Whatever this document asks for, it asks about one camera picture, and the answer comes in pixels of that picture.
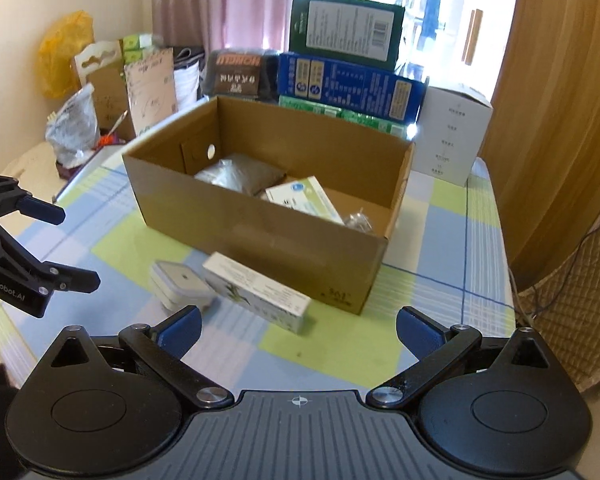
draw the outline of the white product box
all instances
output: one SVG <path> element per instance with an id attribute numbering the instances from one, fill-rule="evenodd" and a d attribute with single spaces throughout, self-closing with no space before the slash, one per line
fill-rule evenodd
<path id="1" fill-rule="evenodd" d="M 274 204 L 344 225 L 336 208 L 314 176 L 270 187 L 266 191 L 267 198 Z"/>
<path id="2" fill-rule="evenodd" d="M 464 186 L 492 113 L 491 103 L 469 86 L 429 85 L 411 169 Z"/>
<path id="3" fill-rule="evenodd" d="M 216 297 L 214 290 L 184 264 L 155 262 L 149 272 L 149 285 L 162 304 L 173 312 L 187 305 L 201 311 Z"/>
<path id="4" fill-rule="evenodd" d="M 206 282 L 221 296 L 282 328 L 298 332 L 311 298 L 249 267 L 214 253 L 205 262 Z"/>

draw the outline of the cable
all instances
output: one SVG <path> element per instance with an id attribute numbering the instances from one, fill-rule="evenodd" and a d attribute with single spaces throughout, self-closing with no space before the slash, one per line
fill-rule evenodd
<path id="1" fill-rule="evenodd" d="M 558 300 L 558 298 L 560 298 L 560 295 L 562 294 L 564 287 L 567 284 L 567 281 L 571 277 L 571 272 L 573 271 L 573 267 L 575 266 L 576 261 L 578 260 L 578 256 L 580 256 L 580 249 L 582 248 L 583 243 L 587 240 L 587 238 L 589 238 L 591 235 L 597 233 L 598 231 L 600 231 L 600 225 L 598 227 L 596 227 L 595 229 L 593 229 L 592 231 L 589 231 L 587 234 L 585 234 L 580 239 L 580 242 L 578 243 L 578 247 L 576 248 L 575 254 L 573 255 L 573 259 L 571 260 L 571 264 L 569 265 L 569 269 L 567 270 L 567 273 L 564 275 L 564 279 L 562 280 L 562 283 L 560 284 L 560 288 L 554 294 L 554 296 L 552 297 L 551 301 L 549 301 L 549 303 L 547 303 L 544 306 L 540 305 L 540 297 L 539 297 L 538 289 L 536 288 L 535 285 L 531 286 L 531 288 L 534 290 L 534 303 L 536 305 L 536 309 L 533 311 L 533 313 L 531 315 L 531 317 L 533 319 L 535 319 L 537 316 L 539 316 L 540 314 L 542 314 L 543 312 L 545 312 L 546 310 L 548 310 L 552 306 L 554 306 L 555 302 Z"/>
<path id="2" fill-rule="evenodd" d="M 513 275 L 513 271 L 511 267 L 507 267 L 509 269 L 509 281 L 511 282 L 511 288 L 513 289 L 513 310 L 520 314 L 525 320 L 527 326 L 533 326 L 533 320 L 529 317 L 522 307 L 520 306 L 520 296 L 518 295 L 518 286 L 516 285 L 516 279 Z"/>

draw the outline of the black package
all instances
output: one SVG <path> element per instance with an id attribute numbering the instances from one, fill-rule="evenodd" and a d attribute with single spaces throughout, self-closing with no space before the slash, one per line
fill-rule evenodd
<path id="1" fill-rule="evenodd" d="M 226 48 L 214 50 L 202 75 L 202 92 L 257 101 L 278 102 L 277 50 Z"/>

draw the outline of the plastic bag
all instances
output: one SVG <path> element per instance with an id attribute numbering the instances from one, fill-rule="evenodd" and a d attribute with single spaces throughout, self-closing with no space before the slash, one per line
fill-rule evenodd
<path id="1" fill-rule="evenodd" d="M 362 209 L 357 213 L 350 214 L 349 218 L 344 222 L 344 225 L 362 233 L 372 233 L 374 230 L 369 221 L 369 217 L 362 212 Z"/>
<path id="2" fill-rule="evenodd" d="M 195 178 L 215 186 L 256 196 L 262 190 L 282 180 L 284 176 L 285 172 L 279 168 L 250 156 L 234 153 L 200 171 Z"/>
<path id="3" fill-rule="evenodd" d="M 71 169 L 89 160 L 99 138 L 93 85 L 88 83 L 52 116 L 46 124 L 45 139 L 54 147 L 58 162 Z"/>
<path id="4" fill-rule="evenodd" d="M 80 88 L 71 61 L 94 41 L 93 18 L 83 10 L 61 18 L 49 28 L 40 43 L 37 61 L 45 97 L 61 99 Z"/>

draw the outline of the plaid tablecloth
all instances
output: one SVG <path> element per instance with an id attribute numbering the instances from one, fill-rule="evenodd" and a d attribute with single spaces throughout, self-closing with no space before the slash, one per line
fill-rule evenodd
<path id="1" fill-rule="evenodd" d="M 94 294 L 56 292 L 43 319 L 0 306 L 0 355 L 22 383 L 70 324 L 111 335 L 167 316 L 148 285 L 155 260 L 200 270 L 205 255 L 145 226 L 117 157 L 62 197 L 66 221 L 36 222 L 18 240 L 40 260 L 96 270 Z M 395 315 L 413 305 L 444 325 L 509 336 L 514 311 L 502 232 L 486 167 L 466 187 L 412 172 L 397 227 L 361 316 L 314 302 L 302 333 L 270 325 L 228 300 L 203 314 L 203 335 L 183 361 L 241 389 L 356 388 L 364 395 L 415 362 L 395 336 Z"/>

